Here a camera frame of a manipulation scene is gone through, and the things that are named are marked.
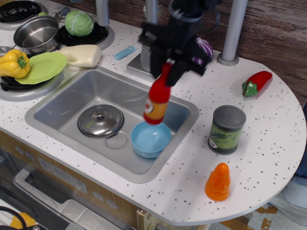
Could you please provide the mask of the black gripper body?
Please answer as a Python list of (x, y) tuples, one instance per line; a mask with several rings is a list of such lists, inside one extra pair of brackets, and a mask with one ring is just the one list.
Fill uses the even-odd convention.
[[(187, 59), (188, 71), (192, 70), (199, 75), (206, 71), (209, 57), (196, 43), (196, 33), (201, 21), (168, 21), (166, 25), (150, 24), (142, 22), (142, 33), (139, 41), (151, 49), (168, 50), (168, 59), (177, 61)], [(204, 60), (198, 65), (192, 61), (194, 57)]]

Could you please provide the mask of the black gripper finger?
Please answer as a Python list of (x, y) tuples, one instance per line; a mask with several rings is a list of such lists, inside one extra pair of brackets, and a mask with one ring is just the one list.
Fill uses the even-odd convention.
[(187, 59), (173, 60), (171, 64), (172, 67), (166, 81), (166, 85), (170, 87), (174, 86), (183, 74), (188, 71), (189, 61)]
[(162, 72), (162, 65), (168, 59), (168, 50), (151, 49), (151, 73), (158, 78)]

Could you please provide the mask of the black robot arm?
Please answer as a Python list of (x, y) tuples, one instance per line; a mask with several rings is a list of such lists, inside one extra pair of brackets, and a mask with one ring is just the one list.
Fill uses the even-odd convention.
[(174, 86), (187, 71), (203, 75), (211, 57), (197, 44), (196, 34), (206, 12), (215, 13), (216, 25), (220, 14), (216, 6), (219, 0), (173, 0), (169, 3), (170, 17), (164, 26), (142, 23), (139, 41), (150, 47), (151, 73), (158, 78), (162, 65), (167, 60), (174, 63), (166, 80), (167, 86)]

